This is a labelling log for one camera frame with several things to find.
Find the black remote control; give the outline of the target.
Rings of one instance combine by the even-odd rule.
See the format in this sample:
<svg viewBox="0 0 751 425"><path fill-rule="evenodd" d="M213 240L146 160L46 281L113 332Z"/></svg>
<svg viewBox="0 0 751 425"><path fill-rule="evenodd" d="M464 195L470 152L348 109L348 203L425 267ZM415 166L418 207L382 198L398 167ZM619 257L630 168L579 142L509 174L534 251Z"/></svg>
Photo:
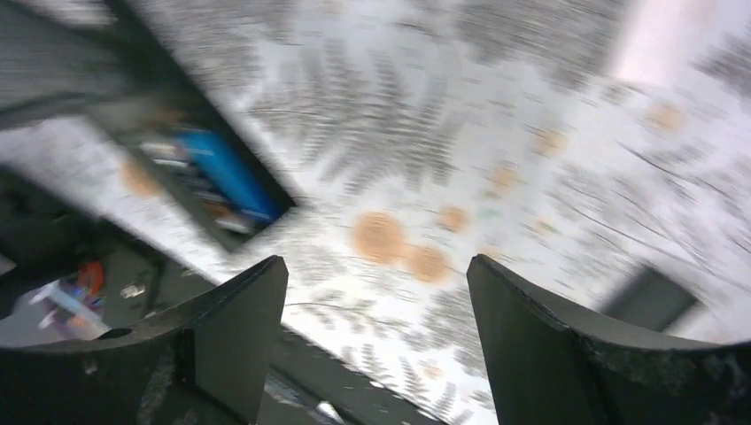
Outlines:
<svg viewBox="0 0 751 425"><path fill-rule="evenodd" d="M234 251L296 205L231 117L257 71L222 2L109 1L107 28L139 85L90 118L222 248Z"/></svg>

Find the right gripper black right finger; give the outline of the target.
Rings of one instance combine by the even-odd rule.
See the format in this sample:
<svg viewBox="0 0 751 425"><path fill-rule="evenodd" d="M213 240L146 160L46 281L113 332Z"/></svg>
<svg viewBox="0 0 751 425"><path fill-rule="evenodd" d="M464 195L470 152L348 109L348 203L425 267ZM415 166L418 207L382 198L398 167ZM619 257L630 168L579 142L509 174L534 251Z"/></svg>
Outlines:
<svg viewBox="0 0 751 425"><path fill-rule="evenodd" d="M500 423L749 423L749 343L612 319L483 254L467 279Z"/></svg>

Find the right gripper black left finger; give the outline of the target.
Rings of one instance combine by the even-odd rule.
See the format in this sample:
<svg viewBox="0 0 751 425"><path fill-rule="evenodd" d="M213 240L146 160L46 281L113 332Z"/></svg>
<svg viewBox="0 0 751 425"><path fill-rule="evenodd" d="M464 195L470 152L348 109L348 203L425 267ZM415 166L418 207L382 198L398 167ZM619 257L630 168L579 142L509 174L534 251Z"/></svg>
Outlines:
<svg viewBox="0 0 751 425"><path fill-rule="evenodd" d="M1 351L4 424L253 424L288 283L271 256L97 339Z"/></svg>

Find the black remote battery cover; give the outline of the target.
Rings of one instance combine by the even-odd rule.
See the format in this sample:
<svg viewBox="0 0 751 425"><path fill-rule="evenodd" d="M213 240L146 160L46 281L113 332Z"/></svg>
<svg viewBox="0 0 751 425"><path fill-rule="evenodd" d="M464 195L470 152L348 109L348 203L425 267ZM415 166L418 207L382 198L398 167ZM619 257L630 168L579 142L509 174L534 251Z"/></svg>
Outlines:
<svg viewBox="0 0 751 425"><path fill-rule="evenodd" d="M685 286L651 266L642 266L599 311L656 332L677 323L700 303Z"/></svg>

